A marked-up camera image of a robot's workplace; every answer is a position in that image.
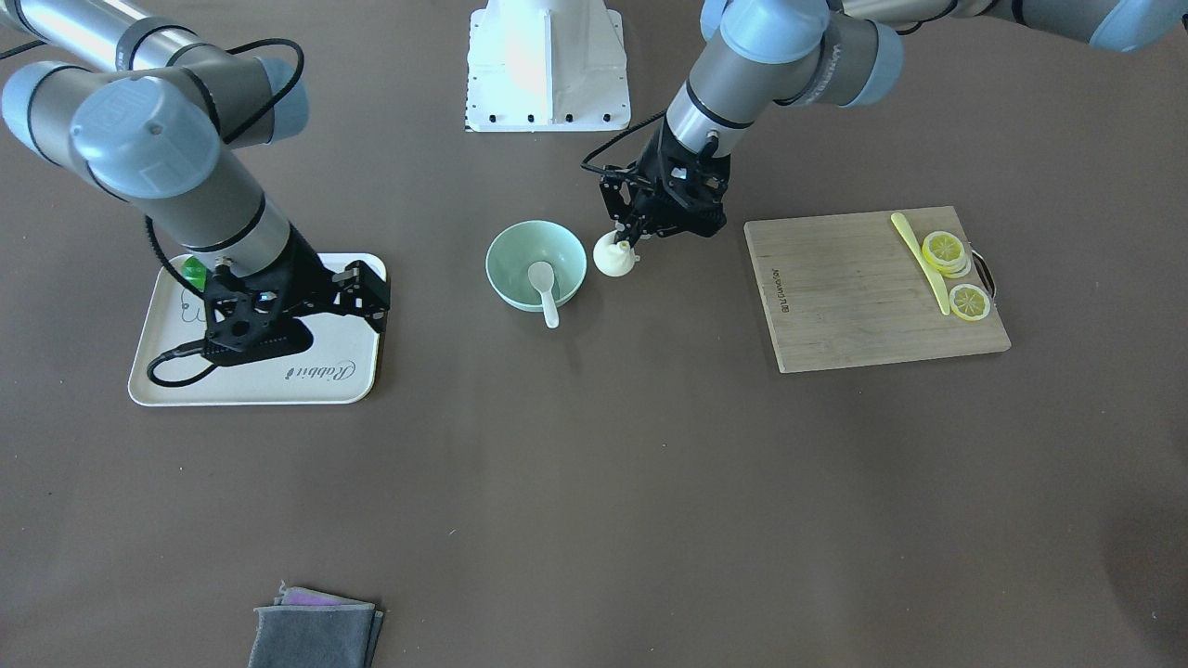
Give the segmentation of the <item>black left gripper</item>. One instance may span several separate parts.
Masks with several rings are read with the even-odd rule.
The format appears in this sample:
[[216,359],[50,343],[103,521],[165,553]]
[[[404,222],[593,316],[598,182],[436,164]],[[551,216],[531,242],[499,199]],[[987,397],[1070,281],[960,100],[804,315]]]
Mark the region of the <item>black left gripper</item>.
[[710,238],[723,227],[731,156],[716,152],[716,136],[706,136],[699,151],[691,151],[663,122],[637,160],[599,169],[600,191],[615,223],[617,261],[640,261],[636,245],[642,237],[691,232]]

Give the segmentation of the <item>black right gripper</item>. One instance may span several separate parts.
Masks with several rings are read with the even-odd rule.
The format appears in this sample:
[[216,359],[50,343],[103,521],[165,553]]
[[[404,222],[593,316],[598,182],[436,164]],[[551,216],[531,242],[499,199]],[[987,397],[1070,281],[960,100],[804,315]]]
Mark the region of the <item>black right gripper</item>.
[[334,275],[292,227],[280,256],[258,275],[238,277],[226,266],[209,271],[203,304],[202,357],[215,366],[238,366],[309,349],[314,338],[301,321],[307,315],[359,317],[385,333],[391,286],[365,261]]

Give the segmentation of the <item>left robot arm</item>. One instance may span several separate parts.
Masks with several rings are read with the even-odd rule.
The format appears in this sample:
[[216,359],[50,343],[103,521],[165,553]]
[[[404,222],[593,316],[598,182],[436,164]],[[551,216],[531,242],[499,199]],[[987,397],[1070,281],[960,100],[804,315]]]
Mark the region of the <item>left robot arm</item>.
[[593,250],[604,275],[636,266],[636,245],[726,223],[731,152],[769,105],[853,109],[895,88],[903,37],[946,18],[990,17],[1132,52],[1184,19],[1183,1],[707,1],[701,51],[658,130],[627,166],[598,169],[614,229]]

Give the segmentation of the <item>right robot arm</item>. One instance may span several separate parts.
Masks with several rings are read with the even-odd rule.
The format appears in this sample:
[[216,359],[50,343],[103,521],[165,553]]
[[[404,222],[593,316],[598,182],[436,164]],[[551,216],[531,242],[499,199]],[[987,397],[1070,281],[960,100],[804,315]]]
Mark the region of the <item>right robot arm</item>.
[[234,149],[301,133],[303,63],[221,49],[124,1],[5,1],[4,26],[71,51],[7,80],[4,120],[26,149],[124,201],[206,270],[204,338],[160,355],[238,366],[302,353],[304,319],[384,330],[388,283],[364,261],[327,269]]

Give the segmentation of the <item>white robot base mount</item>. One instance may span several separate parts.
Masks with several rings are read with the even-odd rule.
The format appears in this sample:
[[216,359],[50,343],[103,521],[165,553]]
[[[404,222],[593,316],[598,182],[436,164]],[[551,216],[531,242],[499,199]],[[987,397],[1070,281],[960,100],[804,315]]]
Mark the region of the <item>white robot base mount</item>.
[[473,133],[628,126],[623,18],[602,1],[488,1],[470,13],[467,62]]

